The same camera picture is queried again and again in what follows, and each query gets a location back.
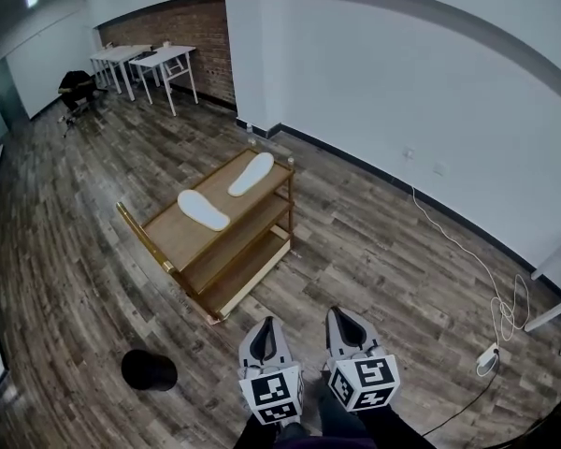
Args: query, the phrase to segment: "cart bottom shelf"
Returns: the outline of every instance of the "cart bottom shelf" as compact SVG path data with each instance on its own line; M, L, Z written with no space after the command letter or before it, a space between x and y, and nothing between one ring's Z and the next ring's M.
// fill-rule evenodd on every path
M273 226L245 254L233 261L211 287L200 294L202 304L226 317L291 249L289 234Z

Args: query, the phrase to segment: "wooden floor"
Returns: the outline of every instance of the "wooden floor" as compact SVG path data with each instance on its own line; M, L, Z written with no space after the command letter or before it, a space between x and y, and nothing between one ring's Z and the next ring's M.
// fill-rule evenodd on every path
M12 132L0 167L0 333L10 373L0 390L0 447L232 447L245 424L237 348L274 314L307 390L327 358L324 317L360 312L400 363L394 407L425 431L487 384L476 357L494 340L494 291L389 184L284 134L266 146L296 161L296 254L288 254L223 324L208 326L115 210L145 221L245 144L234 115L184 94L177 118L109 94L66 139L57 104ZM430 215L476 252L511 299L521 271L483 240ZM532 312L557 297L528 281ZM525 317L525 299L519 321ZM493 387L429 438L484 447L524 432L561 399L561 318L503 344ZM179 383L138 393L122 380L131 348L168 355ZM319 423L308 399L304 421Z

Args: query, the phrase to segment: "white cable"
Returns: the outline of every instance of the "white cable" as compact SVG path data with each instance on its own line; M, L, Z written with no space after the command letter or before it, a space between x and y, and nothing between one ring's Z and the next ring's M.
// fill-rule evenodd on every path
M495 301L495 300L498 301L498 304L499 304L498 309L501 313L501 331L500 331L501 332L501 339L504 340L504 341L510 340L513 337L513 333L515 332L515 329L523 329L524 326L525 326L525 323L527 323L527 321L530 319L530 293L527 290L527 286L525 285L524 278L522 278L522 276L519 275L519 274L515 275L515 279L513 280L513 306L510 307L505 301L503 301L503 299L501 298L501 295L498 293L498 289L496 288L495 278L493 278L493 274L490 272L490 269L488 269L488 267L483 263L483 261L476 254L467 250L458 241L456 241L455 239L448 236L444 232L444 230L442 229L442 226L440 226L440 224L432 221L432 218L430 218L430 216L428 216L428 213L425 211L425 209L422 208L418 204L418 201L415 199L415 188L413 186L411 186L411 190L412 190L413 202L415 203L415 206L417 206L418 209L425 215L425 217L428 219L428 221L440 230L440 232L442 233L442 236L444 236L449 241L452 241L453 243L455 243L465 253L467 253L467 254L473 256L474 258L476 258L476 260L482 265L482 267L488 273L488 277L490 278L490 281L493 284L493 287L495 288L495 293L496 293L496 296L493 297L490 300L490 313L493 316L493 328L495 329L495 335L496 335L496 347L500 348L500 344L499 344L499 340L498 340L498 329L496 329L495 311L493 310L493 301ZM515 311L515 304L516 304L516 298L517 298L517 281L518 281L518 278L522 282L522 284L524 285L525 294L527 296L527 298L526 298L526 300L527 300L527 317L525 318L525 321L521 326L516 326L515 325L515 315L513 314L513 312ZM511 333L509 333L509 336L505 335L505 328L503 327L503 320L507 320L507 322L511 325ZM486 371L484 374L480 374L478 372L478 368L476 368L476 373L480 377L484 377L486 374L488 374L493 369L493 367L495 366L495 363L496 362L494 362L493 365L491 366L491 368L488 371Z

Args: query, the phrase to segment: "wooden cart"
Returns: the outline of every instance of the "wooden cart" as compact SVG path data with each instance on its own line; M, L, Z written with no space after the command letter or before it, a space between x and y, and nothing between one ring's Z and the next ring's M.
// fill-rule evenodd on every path
M223 231L212 231L189 218L177 199L144 225L136 222L123 203L117 203L122 217L158 264L211 323L228 316L292 246L291 167L275 161L245 195L227 192L257 153L252 148L240 152L192 187L230 218ZM285 183L286 193L282 193Z

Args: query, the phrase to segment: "brick wall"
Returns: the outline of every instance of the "brick wall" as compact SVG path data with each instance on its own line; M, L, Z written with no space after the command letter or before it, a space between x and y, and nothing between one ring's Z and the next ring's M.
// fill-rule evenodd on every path
M173 0L130 13L99 27L104 44L189 45L195 89L235 104L224 0ZM189 75L173 83L191 88Z

